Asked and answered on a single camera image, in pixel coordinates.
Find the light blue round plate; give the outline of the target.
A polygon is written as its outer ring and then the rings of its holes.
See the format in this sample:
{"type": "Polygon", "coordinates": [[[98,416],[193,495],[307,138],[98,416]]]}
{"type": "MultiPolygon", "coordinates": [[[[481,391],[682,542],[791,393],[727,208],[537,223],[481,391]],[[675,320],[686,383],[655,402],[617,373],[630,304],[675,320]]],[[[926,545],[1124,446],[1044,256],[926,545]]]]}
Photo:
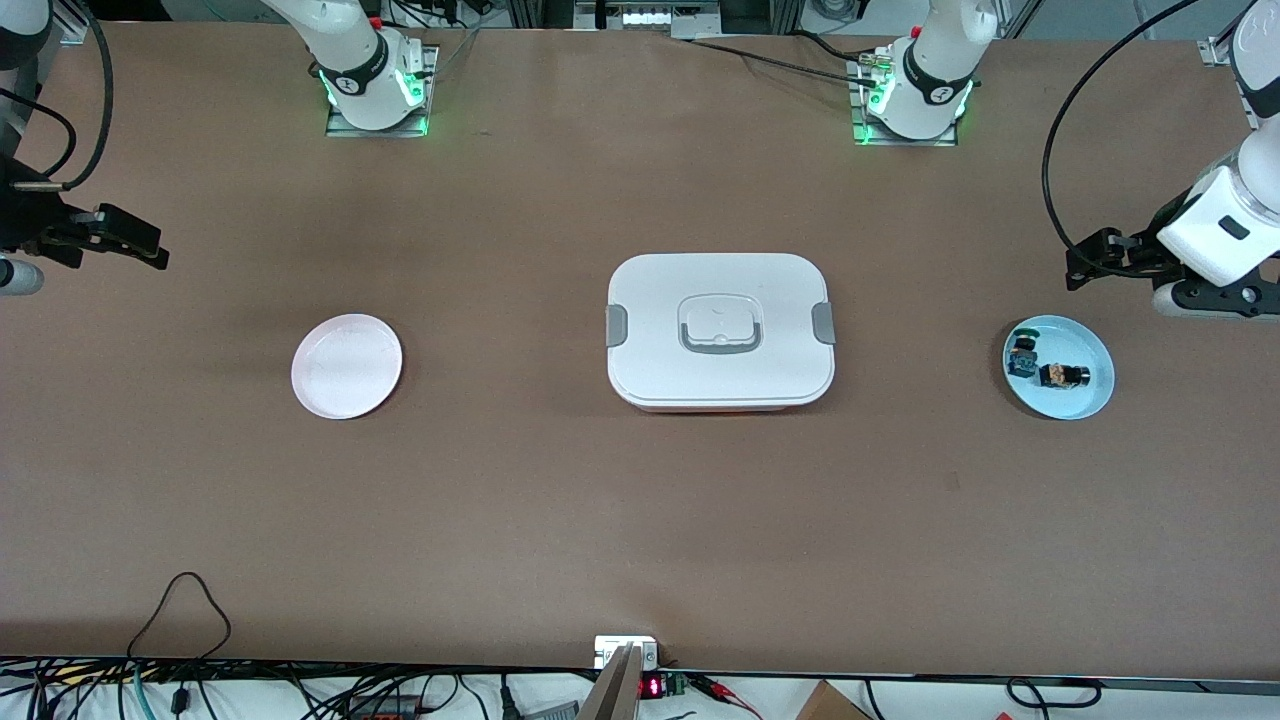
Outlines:
{"type": "Polygon", "coordinates": [[[1000,369],[1019,402],[1041,416],[1062,421],[1082,420],[1100,413],[1111,400],[1116,384],[1115,364],[1102,340],[1082,323],[1059,315],[1030,316],[1015,324],[1004,341],[1000,369]],[[1009,375],[1006,352],[1012,345],[1012,332],[1020,327],[1039,332],[1036,351],[1041,366],[1050,363],[1088,366],[1091,384],[1076,389],[1051,389],[1041,387],[1038,378],[1009,375]]]}

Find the pink round plate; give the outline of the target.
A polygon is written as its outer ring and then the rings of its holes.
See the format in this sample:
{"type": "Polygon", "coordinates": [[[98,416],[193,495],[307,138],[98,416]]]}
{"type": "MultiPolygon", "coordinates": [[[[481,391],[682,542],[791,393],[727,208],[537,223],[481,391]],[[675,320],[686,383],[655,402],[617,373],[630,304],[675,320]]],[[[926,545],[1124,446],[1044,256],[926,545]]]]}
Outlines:
{"type": "Polygon", "coordinates": [[[404,351],[384,320],[349,313],[312,328],[291,361],[291,386],[315,416],[344,421],[379,409],[399,384],[404,351]]]}

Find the white lunch box grey clips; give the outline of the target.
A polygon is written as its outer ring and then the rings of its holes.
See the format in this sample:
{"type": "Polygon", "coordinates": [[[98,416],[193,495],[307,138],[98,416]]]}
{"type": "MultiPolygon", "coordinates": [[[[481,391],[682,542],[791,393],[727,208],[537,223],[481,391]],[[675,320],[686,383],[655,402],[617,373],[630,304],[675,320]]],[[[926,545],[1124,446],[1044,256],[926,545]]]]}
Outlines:
{"type": "Polygon", "coordinates": [[[826,278],[788,252],[659,252],[621,263],[605,305],[613,391],[648,413],[767,413],[835,382],[826,278]]]}

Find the black device with white lights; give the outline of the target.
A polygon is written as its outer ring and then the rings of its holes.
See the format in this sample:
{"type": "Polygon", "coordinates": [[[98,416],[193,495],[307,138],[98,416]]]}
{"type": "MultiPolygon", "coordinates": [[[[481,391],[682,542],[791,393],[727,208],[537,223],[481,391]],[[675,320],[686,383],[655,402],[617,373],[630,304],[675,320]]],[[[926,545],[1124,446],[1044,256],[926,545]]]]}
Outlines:
{"type": "Polygon", "coordinates": [[[573,0],[573,29],[662,31],[672,37],[719,35],[718,0],[573,0]]]}

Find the brown cardboard box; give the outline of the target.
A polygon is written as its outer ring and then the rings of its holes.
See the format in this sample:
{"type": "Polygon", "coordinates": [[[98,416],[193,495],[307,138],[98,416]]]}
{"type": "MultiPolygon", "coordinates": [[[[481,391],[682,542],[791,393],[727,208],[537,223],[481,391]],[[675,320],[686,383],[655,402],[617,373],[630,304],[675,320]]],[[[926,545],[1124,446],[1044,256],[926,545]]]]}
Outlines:
{"type": "Polygon", "coordinates": [[[795,720],[876,720],[827,680],[818,680],[795,720]]]}

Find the red clip lead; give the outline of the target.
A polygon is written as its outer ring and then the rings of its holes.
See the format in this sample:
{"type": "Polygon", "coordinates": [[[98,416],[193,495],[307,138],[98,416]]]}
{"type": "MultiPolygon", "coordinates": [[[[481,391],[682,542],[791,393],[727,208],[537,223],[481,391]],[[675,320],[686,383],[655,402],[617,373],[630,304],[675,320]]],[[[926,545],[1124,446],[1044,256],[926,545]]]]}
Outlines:
{"type": "Polygon", "coordinates": [[[754,717],[754,720],[765,720],[750,703],[740,698],[727,685],[716,682],[709,676],[689,673],[687,683],[695,691],[700,692],[701,694],[707,696],[708,698],[716,702],[741,708],[742,711],[749,712],[754,717]]]}

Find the white box at table edge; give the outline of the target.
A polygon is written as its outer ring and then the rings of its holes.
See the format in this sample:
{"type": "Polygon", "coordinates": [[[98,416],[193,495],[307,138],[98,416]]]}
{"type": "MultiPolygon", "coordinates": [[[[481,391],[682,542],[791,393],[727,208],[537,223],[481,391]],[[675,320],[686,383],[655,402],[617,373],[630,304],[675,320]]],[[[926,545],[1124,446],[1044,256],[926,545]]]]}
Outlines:
{"type": "Polygon", "coordinates": [[[660,648],[652,635],[595,635],[593,644],[593,669],[603,670],[613,653],[631,646],[641,648],[641,665],[645,673],[659,669],[660,648]]]}

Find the green blue switch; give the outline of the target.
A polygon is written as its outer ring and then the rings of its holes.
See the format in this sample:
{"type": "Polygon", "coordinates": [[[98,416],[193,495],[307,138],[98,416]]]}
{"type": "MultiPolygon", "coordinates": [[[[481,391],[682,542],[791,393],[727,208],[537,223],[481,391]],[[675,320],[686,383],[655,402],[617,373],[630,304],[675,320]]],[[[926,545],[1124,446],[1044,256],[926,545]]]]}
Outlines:
{"type": "Polygon", "coordinates": [[[1006,373],[1016,378],[1038,378],[1039,363],[1036,351],[1041,333],[1034,328],[1020,327],[1012,334],[1012,345],[1006,352],[1006,373]]]}

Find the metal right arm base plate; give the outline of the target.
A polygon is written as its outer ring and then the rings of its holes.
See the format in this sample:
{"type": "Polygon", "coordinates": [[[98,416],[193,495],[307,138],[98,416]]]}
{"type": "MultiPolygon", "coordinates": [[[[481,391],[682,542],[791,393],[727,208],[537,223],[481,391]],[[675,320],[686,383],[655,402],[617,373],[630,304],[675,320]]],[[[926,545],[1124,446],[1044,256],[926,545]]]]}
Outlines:
{"type": "Polygon", "coordinates": [[[416,101],[416,106],[394,126],[384,129],[364,129],[352,126],[334,106],[330,104],[325,136],[326,137],[346,137],[346,138],[421,138],[426,137],[430,131],[430,110],[433,102],[433,92],[435,87],[435,74],[439,56],[438,45],[428,45],[421,53],[420,65],[422,67],[413,73],[412,79],[402,82],[399,86],[402,91],[410,94],[410,100],[416,101]]]}

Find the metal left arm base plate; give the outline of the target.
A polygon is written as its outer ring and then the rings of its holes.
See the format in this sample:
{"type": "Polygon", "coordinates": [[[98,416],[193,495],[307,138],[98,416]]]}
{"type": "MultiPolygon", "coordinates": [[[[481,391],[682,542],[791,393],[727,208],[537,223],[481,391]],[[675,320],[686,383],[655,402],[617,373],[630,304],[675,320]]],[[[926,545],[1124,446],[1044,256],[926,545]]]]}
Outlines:
{"type": "Polygon", "coordinates": [[[870,114],[873,100],[882,99],[879,91],[860,85],[860,81],[883,79],[882,67],[868,65],[861,59],[869,59],[861,54],[859,60],[847,60],[846,72],[852,77],[849,82],[852,140],[861,146],[914,146],[914,147],[954,147],[959,142],[959,118],[954,118],[948,128],[933,138],[908,138],[895,133],[881,118],[870,114]]]}

